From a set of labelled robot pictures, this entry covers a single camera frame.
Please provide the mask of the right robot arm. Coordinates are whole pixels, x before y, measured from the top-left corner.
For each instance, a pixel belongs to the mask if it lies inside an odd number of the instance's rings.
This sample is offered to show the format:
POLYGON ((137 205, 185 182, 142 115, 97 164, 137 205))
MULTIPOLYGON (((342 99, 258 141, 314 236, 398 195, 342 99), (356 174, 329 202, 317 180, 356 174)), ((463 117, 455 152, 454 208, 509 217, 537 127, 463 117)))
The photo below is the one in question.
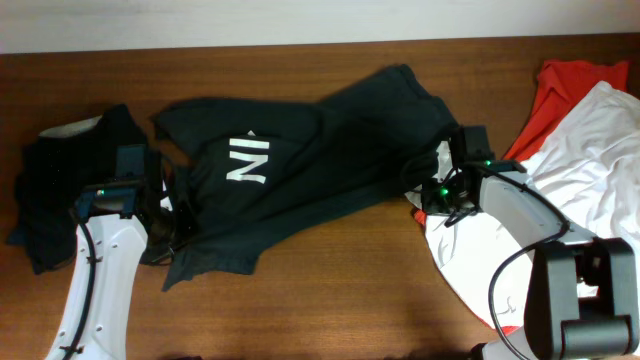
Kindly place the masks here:
POLYGON ((515 160, 498 160, 483 126, 458 127, 445 141, 451 168, 421 191, 422 208, 451 228, 486 213, 520 248, 493 272, 530 254, 524 324, 480 343, 472 359, 604 359, 639 348, 638 258, 621 238, 601 238, 564 215, 515 160))

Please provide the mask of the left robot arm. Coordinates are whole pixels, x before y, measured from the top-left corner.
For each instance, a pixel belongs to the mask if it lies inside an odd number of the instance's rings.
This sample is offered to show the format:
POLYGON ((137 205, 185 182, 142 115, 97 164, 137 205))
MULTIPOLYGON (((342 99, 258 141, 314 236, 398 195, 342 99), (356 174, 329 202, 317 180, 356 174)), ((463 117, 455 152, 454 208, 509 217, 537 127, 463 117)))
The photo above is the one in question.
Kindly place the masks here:
POLYGON ((124 359, 140 260, 169 247, 177 230, 160 158, 143 144, 117 147, 114 174, 85 186, 70 215, 74 272, 46 359, 124 359))

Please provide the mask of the black Nike t-shirt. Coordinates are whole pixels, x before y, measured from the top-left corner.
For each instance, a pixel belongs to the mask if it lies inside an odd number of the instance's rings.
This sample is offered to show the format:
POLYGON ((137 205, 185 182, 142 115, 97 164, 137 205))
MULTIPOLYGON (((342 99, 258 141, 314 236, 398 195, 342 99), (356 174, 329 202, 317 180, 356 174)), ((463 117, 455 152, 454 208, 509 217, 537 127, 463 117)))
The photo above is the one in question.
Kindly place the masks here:
POLYGON ((166 287, 210 271, 250 275, 295 233, 416 188, 457 126, 406 65, 317 103, 192 99, 153 122, 191 161, 171 187, 189 226, 166 287))

